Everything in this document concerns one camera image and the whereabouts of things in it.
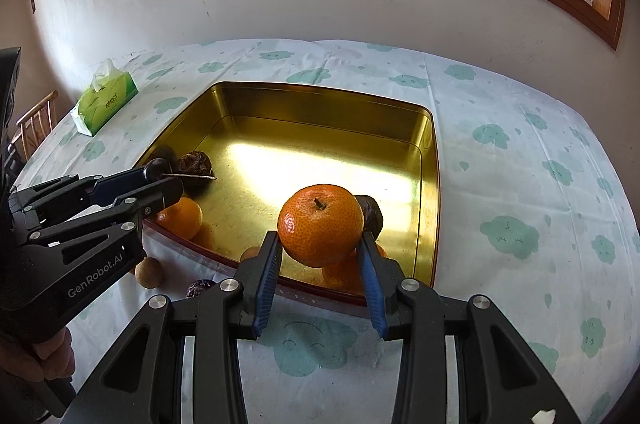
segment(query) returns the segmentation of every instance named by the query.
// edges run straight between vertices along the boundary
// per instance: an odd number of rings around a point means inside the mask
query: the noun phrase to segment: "green tissue package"
[[[137,93],[131,74],[118,70],[110,58],[105,59],[95,71],[91,86],[71,110],[78,132],[93,137]]]

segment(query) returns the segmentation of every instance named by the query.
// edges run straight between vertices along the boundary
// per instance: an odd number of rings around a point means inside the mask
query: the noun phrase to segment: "triangular cutout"
[[[148,327],[138,329],[104,375],[102,383],[107,388],[128,393],[134,393],[138,389],[148,338]]]
[[[538,376],[502,329],[493,325],[491,337],[494,341],[502,387],[505,390],[517,390],[534,385],[538,381]]]

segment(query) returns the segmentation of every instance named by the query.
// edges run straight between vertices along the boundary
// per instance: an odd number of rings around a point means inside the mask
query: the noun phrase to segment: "wooden chair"
[[[11,142],[17,146],[17,142],[22,140],[25,161],[29,160],[33,152],[58,123],[56,108],[53,104],[57,97],[58,91],[53,90],[15,123],[18,126],[18,131]]]

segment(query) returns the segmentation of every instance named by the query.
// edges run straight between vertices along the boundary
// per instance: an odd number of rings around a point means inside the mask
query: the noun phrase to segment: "blue gripper pad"
[[[280,264],[282,264],[282,244],[276,237],[267,256],[266,264],[262,271],[262,277],[260,277],[260,283],[255,296],[255,319],[252,328],[257,337],[260,337],[262,331],[269,323],[269,314],[271,312],[271,305],[273,304],[273,296],[276,293],[276,283],[278,281],[278,274],[280,274]]]
[[[364,296],[367,300],[371,325],[378,331],[378,336],[384,339],[388,330],[385,315],[385,296],[383,296],[371,256],[365,248],[363,240],[358,245],[358,269],[364,285]]]

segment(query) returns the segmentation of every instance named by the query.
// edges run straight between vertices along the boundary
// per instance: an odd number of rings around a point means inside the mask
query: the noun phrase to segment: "white chip on gripper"
[[[554,420],[556,420],[556,410],[554,409],[551,411],[540,410],[531,417],[533,424],[554,424]]]

